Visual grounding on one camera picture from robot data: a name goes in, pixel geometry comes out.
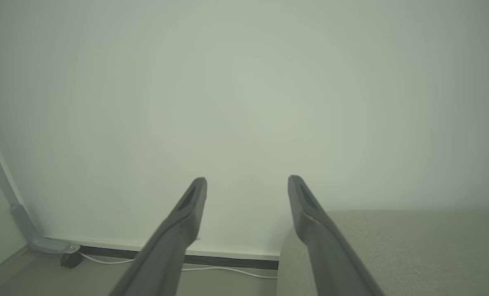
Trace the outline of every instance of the white cable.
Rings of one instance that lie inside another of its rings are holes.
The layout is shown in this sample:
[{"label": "white cable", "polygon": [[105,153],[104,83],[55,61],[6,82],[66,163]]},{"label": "white cable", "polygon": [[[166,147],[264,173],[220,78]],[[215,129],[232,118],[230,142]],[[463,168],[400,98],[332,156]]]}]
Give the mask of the white cable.
[{"label": "white cable", "polygon": [[97,259],[94,259],[94,258],[91,258],[89,257],[88,255],[86,254],[82,254],[79,252],[80,255],[86,257],[87,259],[91,260],[91,261],[95,261],[95,262],[98,262],[100,264],[126,264],[126,263],[129,263],[131,261],[133,261],[134,259],[129,259],[129,260],[125,260],[125,261],[115,261],[115,262],[106,262],[106,261],[100,261],[100,260],[97,260]]},{"label": "white cable", "polygon": [[[129,260],[124,260],[124,261],[106,262],[106,261],[97,260],[95,258],[91,258],[88,255],[82,254],[80,252],[79,252],[79,254],[84,256],[85,258],[91,260],[91,261],[95,261],[95,262],[98,262],[100,264],[127,264],[127,263],[134,260],[134,259],[129,259]],[[182,271],[212,270],[212,269],[222,269],[222,270],[235,271],[235,272],[239,272],[239,273],[246,274],[246,275],[251,275],[252,277],[257,277],[257,278],[261,278],[261,279],[277,279],[277,277],[266,277],[264,275],[253,274],[253,273],[249,273],[249,272],[238,270],[238,269],[233,269],[233,268],[228,268],[228,267],[220,267],[220,266],[203,267],[203,268],[183,268]]]},{"label": "white cable", "polygon": [[238,269],[227,268],[227,267],[220,267],[220,266],[203,267],[203,268],[184,268],[182,271],[211,270],[211,269],[224,269],[224,270],[229,270],[229,271],[235,271],[235,272],[240,272],[240,273],[243,273],[243,274],[246,274],[246,275],[251,275],[253,277],[262,278],[262,279],[277,279],[277,277],[266,277],[264,275],[253,274],[253,273],[249,273],[249,272],[238,270]]}]

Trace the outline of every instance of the beige upholstered furniture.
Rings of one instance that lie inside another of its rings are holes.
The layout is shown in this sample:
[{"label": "beige upholstered furniture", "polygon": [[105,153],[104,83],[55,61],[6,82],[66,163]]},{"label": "beige upholstered furniture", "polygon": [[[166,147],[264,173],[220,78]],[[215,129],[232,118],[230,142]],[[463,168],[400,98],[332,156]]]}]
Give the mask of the beige upholstered furniture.
[{"label": "beige upholstered furniture", "polygon": [[[489,296],[489,212],[330,212],[386,296]],[[315,296],[306,246],[292,230],[278,296]]]}]

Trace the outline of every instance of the dark baseboard strip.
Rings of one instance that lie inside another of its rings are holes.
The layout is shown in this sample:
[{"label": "dark baseboard strip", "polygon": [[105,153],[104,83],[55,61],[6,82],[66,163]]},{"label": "dark baseboard strip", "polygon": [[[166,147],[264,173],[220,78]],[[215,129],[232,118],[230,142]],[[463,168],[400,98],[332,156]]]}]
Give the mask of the dark baseboard strip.
[{"label": "dark baseboard strip", "polygon": [[[133,259],[137,256],[137,251],[124,251],[115,249],[104,249],[103,247],[85,247],[81,246],[81,253],[86,255]],[[199,264],[210,266],[226,266],[226,267],[245,267],[245,268],[259,268],[268,270],[277,270],[279,261],[269,260],[252,260],[252,259],[232,259],[223,257],[207,257],[207,256],[193,256],[185,255],[185,264]]]}]

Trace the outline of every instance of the caster wheel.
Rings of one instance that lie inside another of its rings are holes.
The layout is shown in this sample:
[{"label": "caster wheel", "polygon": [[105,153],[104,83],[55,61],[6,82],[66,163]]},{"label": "caster wheel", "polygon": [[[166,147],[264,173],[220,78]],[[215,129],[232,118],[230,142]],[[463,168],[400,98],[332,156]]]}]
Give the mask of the caster wheel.
[{"label": "caster wheel", "polygon": [[60,266],[74,268],[82,262],[82,256],[78,253],[63,254],[60,258]]}]

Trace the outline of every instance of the floor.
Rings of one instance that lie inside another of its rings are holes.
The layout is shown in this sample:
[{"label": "floor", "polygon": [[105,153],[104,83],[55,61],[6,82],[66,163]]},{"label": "floor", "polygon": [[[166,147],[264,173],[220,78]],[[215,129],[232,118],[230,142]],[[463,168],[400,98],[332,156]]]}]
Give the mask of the floor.
[{"label": "floor", "polygon": [[[96,257],[104,261],[115,261]],[[102,296],[108,295],[129,264],[106,265],[87,259],[73,269],[62,268],[60,256],[38,255],[30,264],[0,286],[0,296]],[[195,268],[185,264],[185,268]],[[239,268],[267,276],[276,271]],[[277,281],[226,271],[188,271],[181,274],[177,296],[275,296]]]}]

